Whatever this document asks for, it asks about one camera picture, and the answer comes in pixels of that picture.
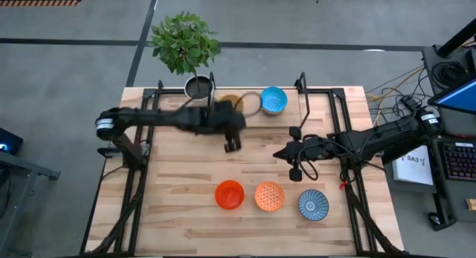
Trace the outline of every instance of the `wooden table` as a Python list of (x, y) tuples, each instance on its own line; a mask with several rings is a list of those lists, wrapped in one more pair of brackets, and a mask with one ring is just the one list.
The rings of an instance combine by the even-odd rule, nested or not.
[[(364, 89), (360, 86), (342, 88), (353, 129), (369, 129), (372, 123)], [(142, 90), (125, 88), (120, 106), (139, 107)], [(176, 107), (177, 97), (177, 94), (162, 95), (159, 107)], [(304, 96), (299, 94), (298, 99), (303, 117), (306, 112)], [(311, 113), (303, 127), (303, 135), (312, 133), (324, 137), (334, 132), (328, 98), (310, 94), (309, 104)], [(343, 120), (340, 123), (344, 130)], [(133, 138), (135, 128), (126, 133)], [(155, 128), (136, 255), (355, 254), (347, 200), (344, 191), (339, 190), (339, 161), (315, 162), (319, 172), (317, 181), (304, 178), (302, 182), (292, 182), (288, 177), (290, 165), (272, 157), (272, 153), (291, 140), (287, 128), (247, 128), (241, 138), (242, 149), (226, 154), (223, 136), (195, 136), (173, 127)], [(374, 158), (373, 163), (381, 161)], [(104, 173), (119, 165), (120, 158), (109, 159)], [(119, 170), (103, 180), (87, 251), (98, 246), (117, 221), (126, 175), (126, 170)], [(371, 216), (389, 240), (403, 249), (385, 173), (366, 167), (362, 175)], [(236, 210), (222, 210), (215, 202), (216, 186), (227, 179), (238, 181), (245, 190), (245, 201)], [(277, 212), (264, 212), (254, 202), (254, 190), (262, 181), (276, 181), (285, 190), (285, 205)], [(298, 197), (307, 189), (320, 190), (329, 200), (329, 213), (320, 222), (308, 221), (298, 210)], [(361, 219), (359, 227), (365, 246)], [(125, 247), (129, 242), (128, 234), (124, 237)]]

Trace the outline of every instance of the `gray floor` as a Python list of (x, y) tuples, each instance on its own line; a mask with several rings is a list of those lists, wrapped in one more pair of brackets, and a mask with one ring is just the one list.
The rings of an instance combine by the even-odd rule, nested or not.
[[(0, 37), (139, 39), (149, 2), (0, 7)], [(475, 17), (476, 0), (159, 0), (152, 22), (182, 10), (203, 16), (226, 42), (432, 45)], [(93, 122), (119, 101), (134, 52), (135, 47), (0, 45), (0, 126), (25, 139), (23, 157), (62, 170), (58, 182), (39, 181), (16, 235), (17, 248), (33, 251), (34, 257), (79, 251), (103, 164), (95, 152), (103, 143)], [(305, 71), (315, 86), (370, 90), (418, 65), (421, 54), (415, 52), (224, 48), (211, 69), (220, 86), (284, 86)], [(171, 75), (146, 49), (135, 86), (155, 86), (159, 79), (182, 86), (187, 76)], [(415, 79), (400, 90), (411, 93)], [(428, 82), (422, 85), (430, 94)], [(392, 106), (392, 99), (384, 105)], [(423, 214), (434, 210), (431, 197), (390, 188), (407, 251), (474, 256), (475, 224), (435, 233)]]

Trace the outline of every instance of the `blue bowl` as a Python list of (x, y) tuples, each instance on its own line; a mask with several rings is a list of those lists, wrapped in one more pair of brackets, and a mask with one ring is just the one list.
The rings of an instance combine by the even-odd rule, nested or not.
[(311, 221), (320, 221), (329, 212), (329, 202), (321, 191), (306, 190), (299, 196), (299, 211)]
[(268, 87), (261, 92), (263, 110), (269, 114), (281, 113), (288, 104), (286, 93), (278, 87)]

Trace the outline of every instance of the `green leaves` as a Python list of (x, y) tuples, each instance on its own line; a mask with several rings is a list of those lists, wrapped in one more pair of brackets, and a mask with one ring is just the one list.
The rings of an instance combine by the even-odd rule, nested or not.
[(159, 26), (152, 26), (153, 57), (158, 57), (171, 73), (196, 73), (200, 65), (208, 67), (208, 60), (215, 61), (220, 53), (218, 40), (209, 39), (215, 34), (207, 22), (190, 12), (182, 11), (170, 18), (166, 16)]

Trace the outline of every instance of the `potted plant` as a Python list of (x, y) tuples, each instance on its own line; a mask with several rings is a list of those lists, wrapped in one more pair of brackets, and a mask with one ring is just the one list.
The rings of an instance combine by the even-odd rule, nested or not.
[(208, 60), (215, 62), (215, 56), (220, 53), (218, 40), (208, 36), (215, 34), (207, 22), (190, 12), (180, 14), (165, 20), (159, 26), (152, 26), (152, 41), (154, 47), (152, 56), (158, 57), (169, 69), (177, 75), (193, 73), (185, 83), (185, 94), (193, 99), (203, 99), (215, 89), (212, 81), (205, 75), (197, 75), (200, 65), (208, 68)]

